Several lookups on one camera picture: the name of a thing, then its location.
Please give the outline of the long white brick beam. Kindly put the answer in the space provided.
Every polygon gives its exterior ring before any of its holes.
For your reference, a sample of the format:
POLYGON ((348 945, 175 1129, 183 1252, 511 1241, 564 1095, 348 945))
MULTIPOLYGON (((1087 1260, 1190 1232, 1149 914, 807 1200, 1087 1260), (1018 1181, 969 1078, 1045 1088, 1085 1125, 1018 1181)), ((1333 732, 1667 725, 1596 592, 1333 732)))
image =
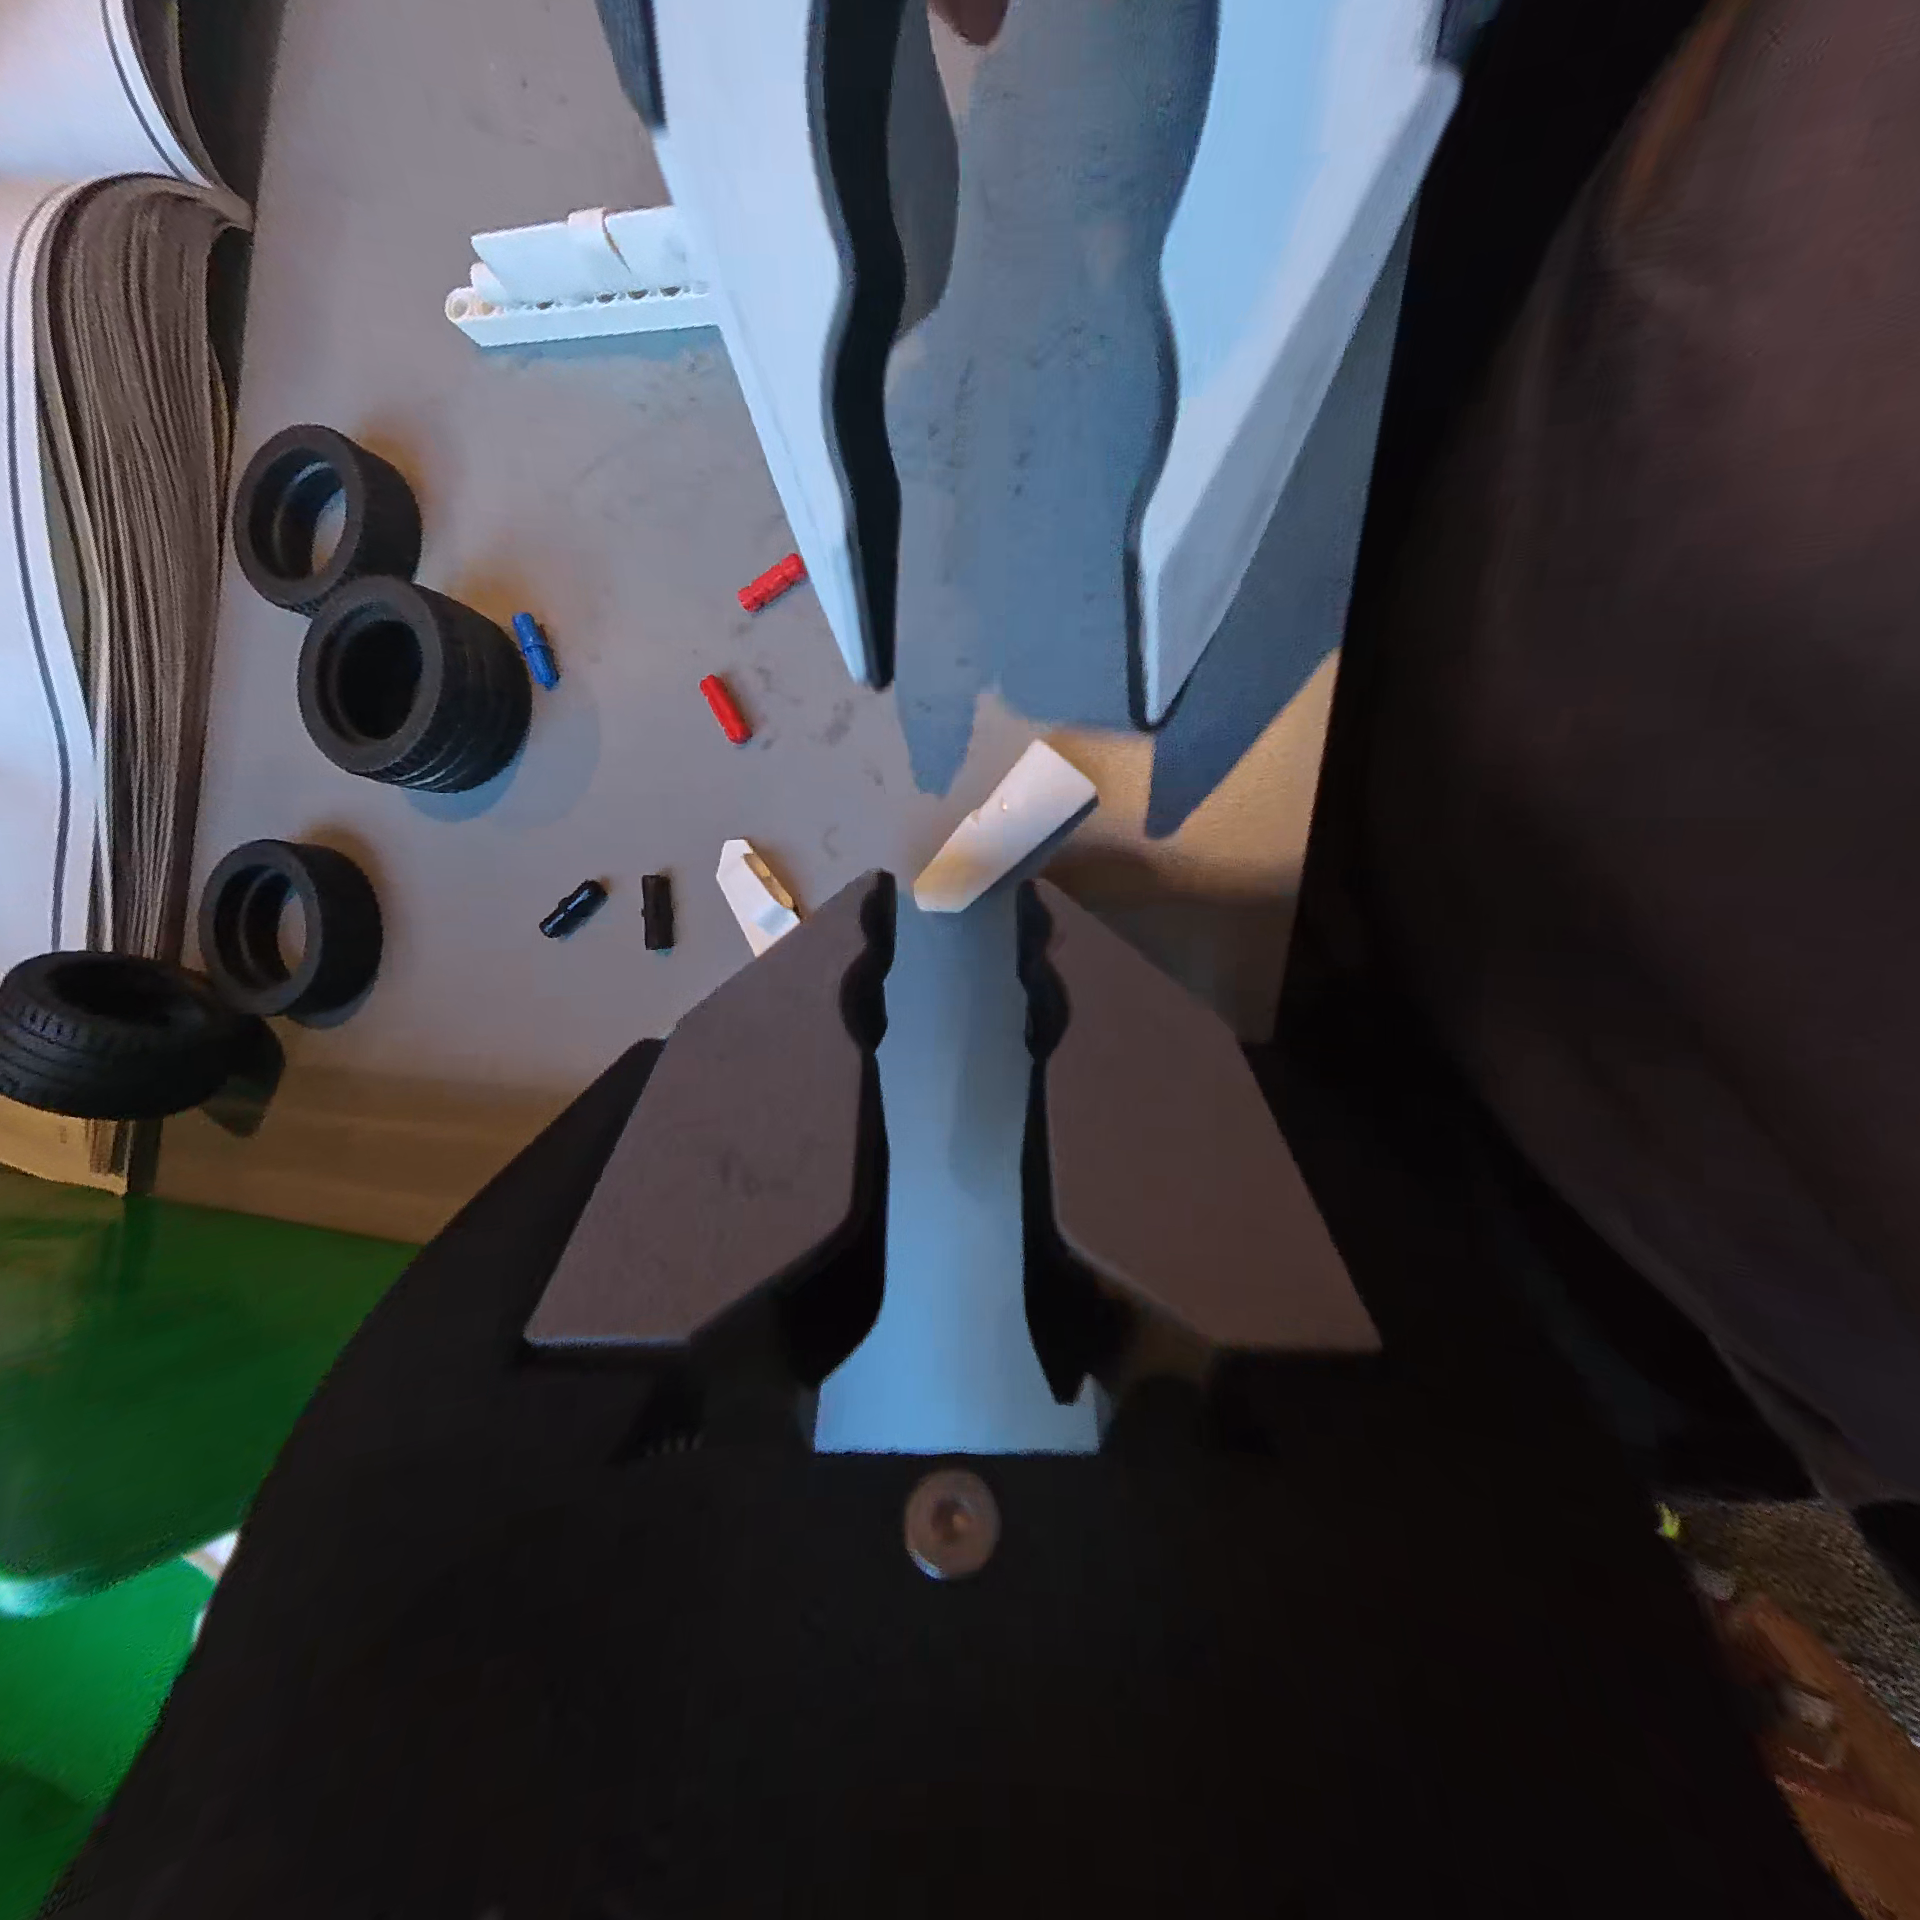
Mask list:
POLYGON ((446 323, 475 344, 564 344, 718 330, 718 300, 672 203, 573 208, 475 237, 446 323))

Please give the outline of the narrow black rubber tire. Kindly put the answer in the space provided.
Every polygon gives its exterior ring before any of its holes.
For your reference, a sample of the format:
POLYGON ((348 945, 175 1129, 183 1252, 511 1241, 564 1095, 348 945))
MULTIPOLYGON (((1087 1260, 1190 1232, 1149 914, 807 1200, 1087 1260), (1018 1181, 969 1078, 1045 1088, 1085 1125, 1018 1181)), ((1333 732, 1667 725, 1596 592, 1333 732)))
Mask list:
POLYGON ((233 491, 233 559, 276 608, 313 615, 357 579, 413 579, 420 552, 404 472, 323 422, 274 432, 233 491))
POLYGON ((256 838, 208 871, 194 931, 216 993, 251 1019, 342 1023, 382 967, 371 874, 288 838, 256 838))

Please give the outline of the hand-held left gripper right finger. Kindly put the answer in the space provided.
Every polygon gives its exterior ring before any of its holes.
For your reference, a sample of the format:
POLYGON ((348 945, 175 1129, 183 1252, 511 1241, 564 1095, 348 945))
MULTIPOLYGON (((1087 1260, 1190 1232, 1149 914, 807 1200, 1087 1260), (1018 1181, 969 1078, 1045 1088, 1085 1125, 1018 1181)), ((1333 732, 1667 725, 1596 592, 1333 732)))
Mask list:
POLYGON ((1061 1404, 1382 1340, 1240 1035, 1055 882, 1016 903, 1024 1321, 1061 1404))

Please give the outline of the open instruction booklet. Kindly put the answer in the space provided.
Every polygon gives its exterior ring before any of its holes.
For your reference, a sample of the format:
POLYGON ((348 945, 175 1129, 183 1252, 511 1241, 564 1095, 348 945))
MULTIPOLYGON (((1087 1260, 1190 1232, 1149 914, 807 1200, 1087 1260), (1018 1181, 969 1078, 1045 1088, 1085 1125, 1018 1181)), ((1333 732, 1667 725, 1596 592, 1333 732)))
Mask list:
POLYGON ((183 9, 0 25, 0 956, 180 960, 233 400, 183 9))

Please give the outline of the wide black rubber tire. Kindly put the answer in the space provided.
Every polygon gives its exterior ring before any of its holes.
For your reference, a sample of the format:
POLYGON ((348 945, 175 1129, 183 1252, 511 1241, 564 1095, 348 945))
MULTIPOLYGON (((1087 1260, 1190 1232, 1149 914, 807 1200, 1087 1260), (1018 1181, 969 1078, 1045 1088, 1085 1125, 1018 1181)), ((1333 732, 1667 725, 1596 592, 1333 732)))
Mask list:
POLYGON ((326 592, 294 658, 305 739, 350 780, 456 795, 516 763, 534 680, 505 630, 404 579, 326 592))
POLYGON ((175 1119, 274 1100, 288 1050, 269 1019, 170 960, 48 952, 0 984, 0 1094, 65 1119, 175 1119))

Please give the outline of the green storage bin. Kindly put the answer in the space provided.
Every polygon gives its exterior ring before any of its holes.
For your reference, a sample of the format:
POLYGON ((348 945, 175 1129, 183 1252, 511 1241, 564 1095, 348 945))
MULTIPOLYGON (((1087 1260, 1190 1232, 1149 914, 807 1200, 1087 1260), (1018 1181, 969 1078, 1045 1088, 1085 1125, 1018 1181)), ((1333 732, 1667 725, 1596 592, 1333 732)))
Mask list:
POLYGON ((0 1178, 0 1898, 39 1917, 408 1241, 0 1178))

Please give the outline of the grey desk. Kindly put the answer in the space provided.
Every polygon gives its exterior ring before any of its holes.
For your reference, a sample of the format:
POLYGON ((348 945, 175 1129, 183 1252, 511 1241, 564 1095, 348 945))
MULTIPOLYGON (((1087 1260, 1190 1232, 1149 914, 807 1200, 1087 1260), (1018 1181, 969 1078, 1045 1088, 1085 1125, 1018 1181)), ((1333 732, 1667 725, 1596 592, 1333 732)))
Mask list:
POLYGON ((1050 1403, 1018 1301, 1016 896, 931 920, 910 896, 1033 725, 984 694, 952 790, 925 790, 895 698, 851 681, 807 585, 737 608, 793 535, 713 331, 492 353, 442 312, 468 231, 664 201, 596 4, 183 4, 183 61, 207 144, 256 201, 235 468, 288 422, 373 446, 424 506, 424 581, 541 615, 564 681, 488 789, 348 780, 299 727, 299 618, 228 572, 194 874, 251 838, 342 848, 382 896, 385 956, 350 1019, 284 1028, 274 1100, 235 1100, 251 1131, 161 1131, 155 1199, 429 1241, 748 960, 713 889, 727 838, 802 904, 890 871, 889 1298, 826 1386, 820 1442, 1087 1453, 1092 1399, 1050 1403), (732 681, 752 745, 726 740, 707 673, 732 681), (644 945, 644 874, 672 878, 672 952, 644 945), (610 904, 545 941, 541 914, 589 878, 610 904))

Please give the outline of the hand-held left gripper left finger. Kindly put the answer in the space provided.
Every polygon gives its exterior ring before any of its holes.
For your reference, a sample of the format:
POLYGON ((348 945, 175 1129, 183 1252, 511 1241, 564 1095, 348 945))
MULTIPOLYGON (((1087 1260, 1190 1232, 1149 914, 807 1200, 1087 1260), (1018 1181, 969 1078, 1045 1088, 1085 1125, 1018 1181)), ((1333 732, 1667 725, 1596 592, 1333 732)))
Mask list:
POLYGON ((826 1386, 885 1301, 890 960, 895 878, 875 871, 678 1019, 525 1323, 534 1351, 826 1386))

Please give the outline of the person's torso in brown shirt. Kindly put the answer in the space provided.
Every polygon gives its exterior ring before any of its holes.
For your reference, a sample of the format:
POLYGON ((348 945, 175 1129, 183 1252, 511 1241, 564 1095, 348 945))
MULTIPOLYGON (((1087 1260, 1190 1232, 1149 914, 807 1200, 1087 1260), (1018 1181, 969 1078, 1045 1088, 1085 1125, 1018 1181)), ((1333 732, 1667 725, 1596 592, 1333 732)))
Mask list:
POLYGON ((1656 1461, 1918 1552, 1920 9, 1460 42, 1311 952, 1656 1461))

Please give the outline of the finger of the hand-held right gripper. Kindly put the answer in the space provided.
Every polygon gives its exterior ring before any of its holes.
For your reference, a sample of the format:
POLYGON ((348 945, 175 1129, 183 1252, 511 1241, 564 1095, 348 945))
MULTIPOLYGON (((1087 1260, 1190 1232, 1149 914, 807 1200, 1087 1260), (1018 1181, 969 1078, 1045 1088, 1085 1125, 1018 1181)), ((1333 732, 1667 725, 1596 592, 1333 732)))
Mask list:
POLYGON ((655 156, 845 673, 895 680, 904 303, 889 115, 900 4, 655 0, 655 156))
POLYGON ((1135 708, 1162 727, 1226 622, 1460 94, 1448 4, 1212 4, 1162 242, 1165 427, 1129 523, 1135 708))

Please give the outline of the small white curved panel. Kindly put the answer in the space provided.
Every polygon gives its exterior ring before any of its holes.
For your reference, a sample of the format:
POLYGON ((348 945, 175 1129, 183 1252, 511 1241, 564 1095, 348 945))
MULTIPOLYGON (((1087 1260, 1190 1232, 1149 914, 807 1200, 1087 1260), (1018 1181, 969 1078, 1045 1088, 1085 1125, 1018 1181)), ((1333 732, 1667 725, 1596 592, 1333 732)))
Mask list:
POLYGON ((1096 781, 1050 740, 1027 740, 910 882, 918 914, 967 914, 1092 811, 1096 781))
POLYGON ((748 838, 726 844, 713 882, 754 960, 802 927, 793 893, 748 838))

